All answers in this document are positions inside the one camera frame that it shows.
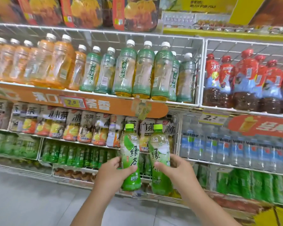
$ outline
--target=orange shelf sign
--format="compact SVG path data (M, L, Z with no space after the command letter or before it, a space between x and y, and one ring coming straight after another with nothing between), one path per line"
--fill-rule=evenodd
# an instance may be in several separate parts
M240 115L231 119L228 129L245 136L267 135L283 138L283 118Z
M0 82L0 98L20 101L84 109L95 112L125 116L137 116L139 119L161 118L168 113L168 106L160 102L141 102L80 91L48 89L27 85L14 85Z

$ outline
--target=price tag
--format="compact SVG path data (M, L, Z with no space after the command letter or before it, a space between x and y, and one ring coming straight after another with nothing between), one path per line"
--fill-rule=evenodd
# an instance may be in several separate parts
M60 96L64 107L85 109L86 104L84 98Z
M203 112L201 114L201 117L199 118L199 122L215 125L224 125L228 117L228 115Z

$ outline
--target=floor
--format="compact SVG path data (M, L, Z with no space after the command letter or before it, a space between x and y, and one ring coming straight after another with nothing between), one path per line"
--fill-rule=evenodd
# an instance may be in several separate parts
M0 172L0 226L69 226L90 190ZM200 226L192 211L114 197L102 226Z

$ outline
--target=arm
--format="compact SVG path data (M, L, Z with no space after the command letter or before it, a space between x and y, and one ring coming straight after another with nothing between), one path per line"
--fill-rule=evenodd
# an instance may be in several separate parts
M167 175L189 208L207 226L241 226L233 217L215 203L200 186L191 164L171 154L176 168L155 162L154 167Z
M137 166L119 169L120 157L104 163L99 169L94 187L70 226L101 226L104 212L121 188L124 180L137 170Z

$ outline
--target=white bottle cap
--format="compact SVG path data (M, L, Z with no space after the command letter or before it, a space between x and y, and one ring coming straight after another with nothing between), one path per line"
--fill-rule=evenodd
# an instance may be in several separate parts
M131 44L131 45L135 46L134 40L131 40L131 39L127 40L126 44Z
M186 54L184 55L184 59L190 59L190 58L192 58L192 57L193 57L192 53L186 53Z
M112 51L113 53L115 53L115 49L113 47L108 47L107 51Z
M101 49L100 49L100 47L98 47L98 46L93 46L93 50L96 50L96 51L98 51L98 52L101 52Z
M144 42L144 46L145 45L149 45L150 47L152 47L152 42L147 40L147 41Z
M66 34L62 36L62 39L69 40L71 42L71 37Z
M56 37L55 35L51 34L51 33L47 33L46 34L46 37L50 38L50 39L53 39L53 40L56 40Z
M162 42L161 44L162 47L170 47L170 43L169 42Z
M33 46L33 43L29 40L24 40L24 45L27 46L27 47L32 47Z
M11 39L11 44L20 44L20 41L16 39Z
M1 38L1 37L0 37L0 43L4 43L4 44L6 44L6 43L7 43L7 40L6 40L6 39L4 39L4 38Z
M82 49L82 50L84 50L84 51L87 50L87 49L86 49L86 46L85 46L85 45L82 45L82 44L79 45L79 49Z

